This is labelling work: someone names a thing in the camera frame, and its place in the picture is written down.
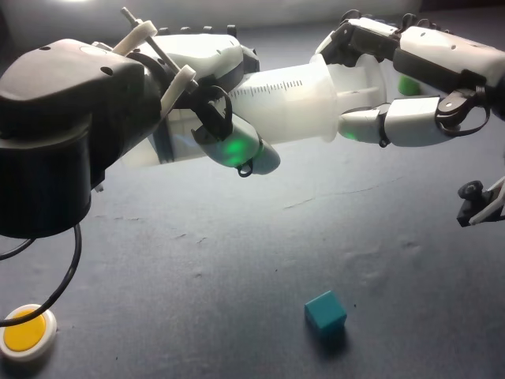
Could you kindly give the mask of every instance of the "yellow and white push button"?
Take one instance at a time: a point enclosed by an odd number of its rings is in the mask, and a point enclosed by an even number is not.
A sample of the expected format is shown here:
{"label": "yellow and white push button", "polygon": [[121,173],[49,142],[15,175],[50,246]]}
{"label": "yellow and white push button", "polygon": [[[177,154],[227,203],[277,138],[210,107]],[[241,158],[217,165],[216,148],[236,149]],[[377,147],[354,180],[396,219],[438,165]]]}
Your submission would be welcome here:
{"label": "yellow and white push button", "polygon": [[[7,319],[21,317],[39,308],[37,304],[20,306]],[[0,328],[0,351],[18,362],[38,358],[56,337],[56,318],[50,310],[21,325]]]}

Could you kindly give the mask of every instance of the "blue block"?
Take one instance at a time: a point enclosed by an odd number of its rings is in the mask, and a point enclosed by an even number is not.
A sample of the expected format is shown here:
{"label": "blue block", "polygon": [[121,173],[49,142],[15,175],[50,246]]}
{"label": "blue block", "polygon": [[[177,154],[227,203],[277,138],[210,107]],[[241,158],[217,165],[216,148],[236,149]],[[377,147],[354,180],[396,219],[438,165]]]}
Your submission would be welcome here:
{"label": "blue block", "polygon": [[305,316],[322,338],[341,330],[347,319],[346,310],[331,291],[305,304]]}

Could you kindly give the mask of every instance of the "robotic hand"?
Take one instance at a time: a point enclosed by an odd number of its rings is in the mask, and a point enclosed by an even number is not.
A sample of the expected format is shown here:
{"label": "robotic hand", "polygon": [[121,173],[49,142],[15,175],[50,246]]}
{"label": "robotic hand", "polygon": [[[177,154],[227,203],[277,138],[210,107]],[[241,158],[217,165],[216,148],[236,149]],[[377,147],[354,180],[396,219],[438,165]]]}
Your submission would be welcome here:
{"label": "robotic hand", "polygon": [[[37,317],[65,290],[79,261],[78,223],[90,208],[91,190],[137,145],[156,163],[206,154],[249,176],[280,164],[271,144],[283,141],[318,135],[331,141],[340,133],[382,147],[426,146],[477,132],[491,110],[505,119],[505,53],[429,21],[414,26],[413,15],[395,28],[350,11],[309,64],[259,72],[256,53],[237,41],[234,27],[227,36],[209,27],[170,36],[122,12],[133,30],[116,47],[64,39],[21,56],[0,78],[6,183],[0,186],[0,235],[30,238],[0,260],[34,238],[76,231],[62,285],[37,311],[0,327]],[[387,104],[379,68],[384,59],[449,96]],[[459,123],[473,107],[483,107],[486,120],[462,130]],[[460,224],[501,220],[504,182],[486,192],[479,182],[464,186]]]}

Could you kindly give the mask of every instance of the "gray table surface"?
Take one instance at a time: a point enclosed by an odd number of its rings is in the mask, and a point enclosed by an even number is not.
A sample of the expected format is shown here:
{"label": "gray table surface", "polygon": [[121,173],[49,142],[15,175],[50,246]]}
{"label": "gray table surface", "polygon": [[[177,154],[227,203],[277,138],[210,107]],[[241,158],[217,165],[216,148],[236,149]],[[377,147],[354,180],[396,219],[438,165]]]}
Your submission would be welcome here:
{"label": "gray table surface", "polygon": [[[505,49],[505,9],[434,13]],[[333,25],[243,31],[262,69],[305,63]],[[391,97],[398,78],[384,65]],[[472,114],[477,122],[481,114]],[[505,124],[429,148],[281,144],[240,179],[209,159],[107,172],[84,251],[36,365],[0,377],[503,378],[505,223],[462,229],[460,185],[503,175]],[[0,240],[2,249],[18,241]],[[0,265],[0,314],[42,302],[71,231]],[[323,349],[303,305],[333,290],[346,335]]]}

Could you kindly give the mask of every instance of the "white wall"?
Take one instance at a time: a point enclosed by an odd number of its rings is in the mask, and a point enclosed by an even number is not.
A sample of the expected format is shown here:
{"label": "white wall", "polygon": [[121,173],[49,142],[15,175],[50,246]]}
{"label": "white wall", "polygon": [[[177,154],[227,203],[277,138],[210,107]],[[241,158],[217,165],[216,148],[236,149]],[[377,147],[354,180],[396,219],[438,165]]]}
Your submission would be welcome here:
{"label": "white wall", "polygon": [[84,42],[119,39],[129,24],[119,13],[127,6],[158,28],[181,26],[239,28],[312,21],[335,21],[349,9],[374,15],[417,12],[421,0],[2,0],[18,47],[56,39]]}

